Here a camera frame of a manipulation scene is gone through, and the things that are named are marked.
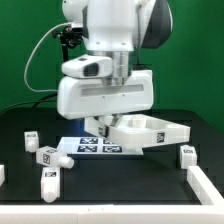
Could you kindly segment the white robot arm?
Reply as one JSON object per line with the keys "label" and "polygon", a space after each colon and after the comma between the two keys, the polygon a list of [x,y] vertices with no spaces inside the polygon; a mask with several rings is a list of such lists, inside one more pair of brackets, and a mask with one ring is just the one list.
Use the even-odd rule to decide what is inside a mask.
{"label": "white robot arm", "polygon": [[155,49],[170,37],[167,0],[64,0],[72,28],[82,30],[86,53],[62,64],[57,110],[67,119],[83,118],[85,130],[103,137],[123,114],[153,105],[150,70],[134,70],[136,48]]}

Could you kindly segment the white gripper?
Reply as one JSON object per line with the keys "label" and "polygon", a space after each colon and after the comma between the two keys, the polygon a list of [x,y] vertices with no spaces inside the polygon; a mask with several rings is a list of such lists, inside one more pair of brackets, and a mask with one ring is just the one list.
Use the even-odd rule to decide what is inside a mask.
{"label": "white gripper", "polygon": [[153,105],[151,70],[133,71],[124,85],[104,86],[100,79],[64,77],[57,96],[58,113],[66,119],[94,117],[98,133],[109,135],[109,124],[104,115],[115,114],[111,125],[116,126],[127,113],[150,109]]}

